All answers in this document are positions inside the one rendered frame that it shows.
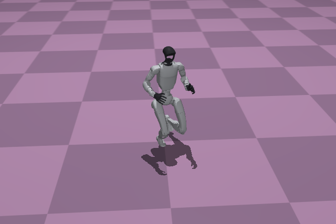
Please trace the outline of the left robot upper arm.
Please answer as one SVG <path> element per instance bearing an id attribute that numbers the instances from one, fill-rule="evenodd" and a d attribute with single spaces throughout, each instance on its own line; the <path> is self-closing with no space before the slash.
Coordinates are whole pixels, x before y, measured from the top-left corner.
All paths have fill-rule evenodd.
<path id="1" fill-rule="evenodd" d="M 180 78 L 181 82 L 183 83 L 184 80 L 187 80 L 184 66 L 183 66 L 183 64 L 181 62 L 176 62 L 176 63 L 178 65 L 178 71 L 179 71 L 179 73 L 181 75 L 181 78 Z"/>

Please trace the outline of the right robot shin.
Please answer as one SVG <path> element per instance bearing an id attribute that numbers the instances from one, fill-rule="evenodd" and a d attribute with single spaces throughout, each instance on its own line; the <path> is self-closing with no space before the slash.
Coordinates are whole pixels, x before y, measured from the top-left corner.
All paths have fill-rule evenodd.
<path id="1" fill-rule="evenodd" d="M 159 139 L 159 138 L 160 138 L 160 139 L 164 139 L 164 138 L 166 138 L 166 137 L 168 137 L 168 135 L 164 137 L 164 133 L 163 133 L 162 130 L 160 129 L 160 130 L 159 130 L 158 139 Z"/>

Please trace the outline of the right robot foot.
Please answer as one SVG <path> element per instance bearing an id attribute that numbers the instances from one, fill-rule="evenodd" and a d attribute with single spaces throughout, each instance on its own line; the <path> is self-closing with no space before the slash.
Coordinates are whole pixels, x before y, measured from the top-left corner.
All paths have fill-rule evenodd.
<path id="1" fill-rule="evenodd" d="M 166 146 L 166 143 L 164 142 L 163 139 L 158 139 L 158 136 L 156 137 L 156 140 L 158 141 L 158 144 L 161 146 L 161 147 L 165 147 Z"/>

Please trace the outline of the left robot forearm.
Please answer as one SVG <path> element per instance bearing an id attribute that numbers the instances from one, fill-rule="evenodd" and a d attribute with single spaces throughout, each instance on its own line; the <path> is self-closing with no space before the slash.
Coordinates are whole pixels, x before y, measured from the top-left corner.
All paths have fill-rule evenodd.
<path id="1" fill-rule="evenodd" d="M 187 78 L 187 76 L 186 76 L 186 78 Z M 184 85 L 184 87 L 185 87 L 185 90 L 188 91 L 187 88 L 186 88 L 186 85 L 189 85 L 188 78 L 187 78 L 187 80 L 184 80 L 184 81 L 183 81 L 183 85 Z"/>

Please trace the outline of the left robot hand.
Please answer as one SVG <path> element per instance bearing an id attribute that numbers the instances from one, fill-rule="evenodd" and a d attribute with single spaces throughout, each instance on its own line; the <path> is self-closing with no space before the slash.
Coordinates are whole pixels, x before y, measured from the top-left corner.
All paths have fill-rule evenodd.
<path id="1" fill-rule="evenodd" d="M 188 91 L 193 92 L 192 94 L 195 93 L 195 90 L 194 90 L 193 86 L 190 83 L 189 83 L 189 85 L 186 85 L 186 88 L 187 88 Z"/>

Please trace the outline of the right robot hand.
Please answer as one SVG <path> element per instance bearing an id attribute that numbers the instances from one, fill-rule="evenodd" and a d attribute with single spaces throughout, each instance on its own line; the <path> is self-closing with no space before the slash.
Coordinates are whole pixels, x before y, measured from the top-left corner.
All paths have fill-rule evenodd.
<path id="1" fill-rule="evenodd" d="M 157 100 L 158 103 L 163 104 L 163 103 L 165 103 L 164 101 L 166 101 L 166 100 L 164 100 L 163 98 L 166 98 L 166 97 L 162 96 L 161 94 L 165 95 L 165 93 L 156 93 L 156 92 L 155 92 L 154 98 Z M 161 98 L 161 97 L 163 97 L 163 98 Z M 160 99 L 162 99 L 162 100 L 164 100 L 164 101 L 162 101 L 162 100 L 160 100 Z M 167 98 L 166 98 L 166 99 L 167 99 Z M 163 102 L 163 103 L 161 103 L 159 100 L 160 100 L 161 102 Z"/>

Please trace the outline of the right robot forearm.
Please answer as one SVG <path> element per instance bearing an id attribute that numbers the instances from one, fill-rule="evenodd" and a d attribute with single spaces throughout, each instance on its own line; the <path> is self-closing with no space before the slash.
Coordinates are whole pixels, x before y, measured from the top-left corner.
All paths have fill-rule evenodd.
<path id="1" fill-rule="evenodd" d="M 153 91 L 153 89 L 151 88 L 151 86 L 148 86 L 146 82 L 143 82 L 143 87 L 144 87 L 144 90 L 146 92 L 148 92 L 148 94 L 152 97 L 154 97 L 155 95 L 155 92 Z"/>

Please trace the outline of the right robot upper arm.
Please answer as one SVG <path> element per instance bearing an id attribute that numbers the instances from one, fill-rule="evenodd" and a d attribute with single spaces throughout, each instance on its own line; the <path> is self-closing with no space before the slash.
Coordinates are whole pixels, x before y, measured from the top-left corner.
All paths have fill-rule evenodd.
<path id="1" fill-rule="evenodd" d="M 151 83 L 150 81 L 153 79 L 153 77 L 158 74 L 160 71 L 160 66 L 159 65 L 156 65 L 156 66 L 152 66 L 150 68 L 150 71 L 148 73 L 148 75 L 146 76 L 146 79 L 144 80 L 144 82 L 147 83 L 148 86 L 151 86 Z"/>

